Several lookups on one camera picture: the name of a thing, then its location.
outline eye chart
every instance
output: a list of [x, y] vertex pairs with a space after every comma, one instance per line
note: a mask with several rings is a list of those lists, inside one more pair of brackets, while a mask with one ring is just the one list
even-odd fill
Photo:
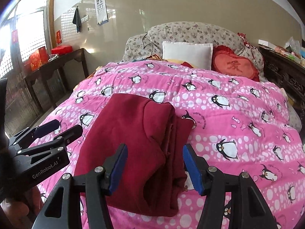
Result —
[[105, 0], [94, 0], [96, 7], [97, 24], [102, 25], [108, 22], [108, 15]]

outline wooden furniture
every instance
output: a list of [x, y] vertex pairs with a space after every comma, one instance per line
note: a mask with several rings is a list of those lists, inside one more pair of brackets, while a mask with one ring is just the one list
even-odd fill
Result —
[[36, 82], [37, 79], [39, 79], [42, 82], [42, 84], [45, 88], [45, 91], [47, 92], [48, 97], [50, 99], [51, 105], [55, 109], [57, 106], [53, 99], [51, 90], [48, 86], [47, 80], [49, 80], [52, 77], [55, 70], [58, 70], [59, 76], [63, 82], [63, 86], [64, 86], [65, 90], [69, 91], [69, 86], [68, 86], [67, 78], [65, 76], [65, 72], [63, 70], [63, 66], [72, 59], [75, 59], [77, 62], [82, 63], [83, 73], [85, 74], [85, 78], [87, 78], [89, 74], [88, 74], [88, 68], [87, 68], [85, 54], [84, 54], [84, 48], [81, 48], [76, 51], [62, 55], [59, 58], [57, 58], [49, 63], [44, 64], [39, 69], [33, 71], [32, 73], [30, 73], [29, 75], [27, 75], [25, 77], [24, 80], [29, 89], [29, 92], [30, 92], [32, 98], [37, 103], [38, 108], [41, 112], [43, 112], [43, 109], [34, 92], [34, 89], [33, 89], [34, 83]]
[[264, 75], [268, 81], [284, 88], [295, 101], [293, 108], [302, 122], [300, 137], [305, 143], [305, 68], [283, 55], [260, 46], [264, 57]]

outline blue gripper pad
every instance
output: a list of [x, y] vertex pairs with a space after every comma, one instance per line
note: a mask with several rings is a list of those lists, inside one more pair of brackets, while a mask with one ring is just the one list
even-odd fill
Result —
[[204, 192], [202, 175], [186, 145], [183, 146], [182, 155], [194, 189], [202, 196]]
[[59, 128], [60, 123], [58, 120], [52, 120], [44, 125], [41, 125], [36, 128], [34, 132], [35, 138], [42, 138], [43, 136], [46, 136], [47, 134], [55, 131], [57, 128]]
[[120, 155], [118, 156], [118, 158], [114, 164], [114, 168], [110, 175], [110, 185], [109, 185], [110, 195], [114, 191], [116, 191], [116, 189], [119, 186], [119, 182], [121, 180], [121, 176], [124, 171], [127, 157], [128, 157], [128, 149], [127, 149], [127, 145], [124, 145]]

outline red heart-shaped pillow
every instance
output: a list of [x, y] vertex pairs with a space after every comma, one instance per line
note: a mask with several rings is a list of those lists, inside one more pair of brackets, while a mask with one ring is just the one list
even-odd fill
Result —
[[213, 69], [229, 76], [247, 77], [259, 81], [258, 70], [252, 62], [242, 56], [237, 56], [229, 47], [220, 46], [213, 51]]

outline folded red sweater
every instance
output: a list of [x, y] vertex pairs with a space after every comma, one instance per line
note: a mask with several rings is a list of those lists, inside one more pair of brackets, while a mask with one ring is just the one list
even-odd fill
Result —
[[100, 166], [125, 143], [125, 169], [107, 204], [147, 216], [172, 217], [186, 181], [182, 147], [192, 126], [193, 121], [176, 116], [168, 102], [113, 94], [86, 136], [74, 175]]

